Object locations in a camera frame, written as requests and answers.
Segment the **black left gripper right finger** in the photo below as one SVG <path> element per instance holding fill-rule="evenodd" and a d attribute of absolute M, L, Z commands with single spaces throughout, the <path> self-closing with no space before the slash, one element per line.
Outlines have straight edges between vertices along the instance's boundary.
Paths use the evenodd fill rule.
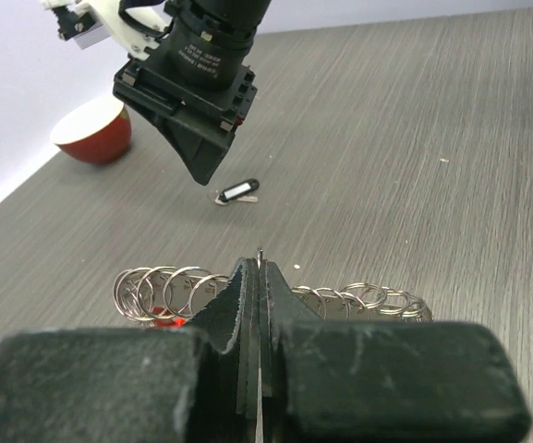
<path fill-rule="evenodd" d="M 532 426 L 477 323 L 325 320 L 265 261 L 260 331 L 268 442 L 519 442 Z"/>

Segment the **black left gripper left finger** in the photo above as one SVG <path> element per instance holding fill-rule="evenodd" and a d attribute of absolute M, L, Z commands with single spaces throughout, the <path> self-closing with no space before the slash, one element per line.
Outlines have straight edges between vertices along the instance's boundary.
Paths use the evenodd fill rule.
<path fill-rule="evenodd" d="M 175 329 L 49 329 L 0 341 L 0 442 L 250 442 L 255 259 Z"/>

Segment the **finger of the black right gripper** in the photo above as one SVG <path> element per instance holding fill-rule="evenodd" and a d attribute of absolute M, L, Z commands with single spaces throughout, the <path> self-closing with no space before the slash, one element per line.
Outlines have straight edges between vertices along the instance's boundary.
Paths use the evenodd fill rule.
<path fill-rule="evenodd" d="M 196 183 L 202 186 L 210 183 L 233 144 L 234 132 L 224 131 L 186 108 L 165 117 L 133 100 L 124 99 L 123 102 L 158 130 L 176 151 Z"/>

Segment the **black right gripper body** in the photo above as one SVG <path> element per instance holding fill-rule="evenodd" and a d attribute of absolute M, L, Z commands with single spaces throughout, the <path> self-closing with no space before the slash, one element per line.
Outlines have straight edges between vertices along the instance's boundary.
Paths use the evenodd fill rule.
<path fill-rule="evenodd" d="M 255 73 L 243 66 L 228 88 L 206 90 L 176 72 L 163 72 L 156 66 L 130 60 L 115 74 L 114 94 L 152 119 L 191 111 L 226 132 L 234 132 L 245 122 L 256 96 L 254 80 Z"/>

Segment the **black capped key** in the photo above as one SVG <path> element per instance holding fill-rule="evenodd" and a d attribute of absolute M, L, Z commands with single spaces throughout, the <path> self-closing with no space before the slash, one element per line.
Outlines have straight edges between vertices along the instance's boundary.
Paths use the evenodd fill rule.
<path fill-rule="evenodd" d="M 259 200 L 253 195 L 260 188 L 260 182 L 255 178 L 249 178 L 236 185 L 229 186 L 218 191 L 214 203 L 226 206 L 231 203 L 257 203 Z"/>

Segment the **red plastic handle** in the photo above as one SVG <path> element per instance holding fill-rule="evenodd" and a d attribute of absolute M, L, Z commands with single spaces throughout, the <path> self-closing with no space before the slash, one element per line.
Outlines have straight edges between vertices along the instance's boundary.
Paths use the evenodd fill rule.
<path fill-rule="evenodd" d="M 166 313 L 163 306 L 156 306 L 152 310 L 152 313 L 155 315 L 155 318 L 151 322 L 153 328 L 178 328 L 186 323 L 184 318 Z"/>

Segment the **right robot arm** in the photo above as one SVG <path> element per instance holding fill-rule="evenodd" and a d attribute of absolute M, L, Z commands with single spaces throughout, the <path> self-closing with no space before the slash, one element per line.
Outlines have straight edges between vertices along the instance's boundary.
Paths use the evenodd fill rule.
<path fill-rule="evenodd" d="M 157 48 L 131 55 L 113 94 L 154 126 L 193 180 L 206 186 L 247 118 L 257 89 L 243 61 L 269 2 L 164 1 L 167 25 L 134 16 L 153 1 L 122 1 L 118 16 Z"/>

